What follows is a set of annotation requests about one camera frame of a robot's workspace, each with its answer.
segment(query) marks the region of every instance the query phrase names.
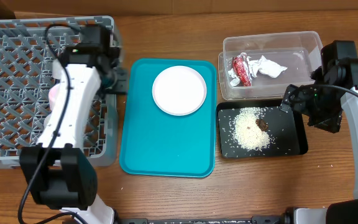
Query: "wooden table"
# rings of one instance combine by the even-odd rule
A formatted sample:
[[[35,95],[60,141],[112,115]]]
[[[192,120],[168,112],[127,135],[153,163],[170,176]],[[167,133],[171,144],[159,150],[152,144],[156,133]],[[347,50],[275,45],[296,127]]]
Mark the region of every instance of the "wooden table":
[[[314,30],[323,45],[354,40],[358,50],[358,11],[114,19],[124,39],[127,68],[145,57],[207,60],[218,67],[224,38],[276,32]],[[217,94],[220,103],[219,85]],[[125,105],[126,97],[120,96],[120,140]],[[96,169],[98,193],[122,218],[149,219],[274,215],[290,206],[321,208],[352,199],[354,162],[346,119],[340,133],[306,127],[306,135],[309,152],[304,156],[228,160],[216,147],[215,169],[204,179],[129,175],[116,161]],[[26,186],[21,170],[0,170],[0,223],[17,223]],[[32,223],[55,213],[31,198],[24,209],[25,221]]]

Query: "cable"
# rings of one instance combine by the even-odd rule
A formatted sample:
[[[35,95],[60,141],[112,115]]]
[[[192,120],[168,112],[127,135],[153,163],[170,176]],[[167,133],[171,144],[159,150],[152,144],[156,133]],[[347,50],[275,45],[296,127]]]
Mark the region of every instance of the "cable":
[[[331,89],[335,89],[335,90],[341,90],[341,91],[345,91],[346,93],[350,93],[352,95],[354,95],[355,97],[358,98],[358,93],[356,91],[352,91],[349,90],[347,88],[343,88],[341,86],[336,86],[336,85],[323,85],[323,84],[311,84],[311,85],[304,85],[304,86],[299,86],[296,90],[294,90],[293,92],[291,92],[288,96],[288,100],[290,101],[290,103],[302,103],[308,99],[305,100],[293,100],[291,99],[291,96],[295,96],[295,94],[298,94],[301,90],[305,90],[305,89],[309,89],[309,88],[331,88]]]
[[[49,43],[49,39],[48,39],[48,31],[50,28],[52,27],[58,27],[58,26],[63,26],[63,27],[69,27],[71,29],[73,29],[74,31],[80,31],[78,30],[77,28],[75,27],[72,27],[72,26],[68,26],[68,25],[65,25],[65,24],[51,24],[49,25],[46,29],[45,29],[45,40],[46,40],[46,43],[48,45],[48,48],[51,50],[53,56],[59,61],[59,58],[57,57],[57,54],[55,53],[55,51],[52,49],[50,43]],[[50,143],[48,145],[48,148],[45,150],[45,154],[42,156],[37,168],[35,169],[30,181],[29,181],[29,184],[26,188],[26,190],[24,191],[24,194],[23,194],[23,197],[22,197],[22,200],[20,202],[20,205],[19,205],[19,209],[17,210],[17,219],[19,221],[20,224],[25,224],[25,222],[23,221],[23,216],[22,216],[22,213],[23,213],[23,208],[24,208],[24,204],[25,204],[25,200],[27,199],[27,197],[29,196],[29,193],[30,193],[30,190],[32,188],[32,186],[34,185],[34,181],[35,179],[37,178],[40,170],[41,170],[41,167],[44,166],[46,160],[47,160],[47,156],[50,152],[50,150],[52,149],[52,146],[57,138],[57,136],[59,135],[59,129],[60,129],[60,126],[62,125],[62,122],[63,122],[63,118],[64,118],[64,115],[66,113],[66,110],[67,110],[67,106],[68,106],[68,100],[70,99],[70,90],[71,90],[71,83],[70,83],[70,77],[68,76],[68,72],[67,72],[67,69],[65,67],[63,67],[63,70],[65,71],[65,75],[66,75],[66,78],[67,78],[67,95],[66,95],[66,101],[65,101],[65,104],[63,105],[63,110],[62,110],[62,113],[59,117],[59,120],[58,120],[58,123],[57,123],[57,126],[56,126],[56,129],[55,131],[53,132],[53,136],[52,136],[52,139],[50,140]],[[59,218],[59,217],[62,217],[64,215],[72,215],[74,217],[76,217],[77,219],[79,219],[83,224],[85,224],[86,222],[79,216],[79,214],[75,213],[75,212],[63,212],[63,213],[59,213],[58,215],[54,215],[44,221],[41,221],[39,223],[47,223],[49,221],[52,221],[56,218]]]

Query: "black tray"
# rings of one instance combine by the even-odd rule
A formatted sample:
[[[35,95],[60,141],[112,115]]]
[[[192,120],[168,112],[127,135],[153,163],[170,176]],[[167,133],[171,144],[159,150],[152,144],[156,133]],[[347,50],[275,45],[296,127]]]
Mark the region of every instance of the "black tray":
[[[216,116],[219,129],[219,144],[221,153],[226,158],[261,157],[261,156],[294,156],[308,152],[305,127],[302,115],[289,111],[280,110],[281,100],[252,100],[234,101],[218,104]],[[268,122],[269,135],[276,137],[275,144],[262,151],[242,149],[238,143],[232,140],[229,130],[229,122],[240,113],[241,108],[268,107],[263,119]]]

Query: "pink object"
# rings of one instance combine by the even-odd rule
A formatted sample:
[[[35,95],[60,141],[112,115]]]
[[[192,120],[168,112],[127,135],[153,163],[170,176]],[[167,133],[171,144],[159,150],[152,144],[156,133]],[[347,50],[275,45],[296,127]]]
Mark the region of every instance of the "pink object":
[[[60,83],[57,83],[49,90],[48,98],[49,98],[50,110],[53,110],[53,107],[55,106],[56,98],[57,98],[57,95],[59,94],[59,86],[60,86]]]

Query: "plastic crate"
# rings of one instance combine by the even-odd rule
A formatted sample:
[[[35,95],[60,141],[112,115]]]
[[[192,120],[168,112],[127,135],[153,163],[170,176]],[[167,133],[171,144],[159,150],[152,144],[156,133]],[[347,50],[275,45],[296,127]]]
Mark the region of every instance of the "plastic crate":
[[[0,169],[19,166],[21,147],[34,145],[43,131],[50,113],[48,92],[55,84],[44,30],[61,23],[77,28],[102,24],[121,39],[109,16],[0,20]],[[66,27],[52,28],[49,33],[58,54],[80,41]],[[96,97],[84,135],[84,153],[92,165],[108,166],[115,161],[117,120],[116,96]]]

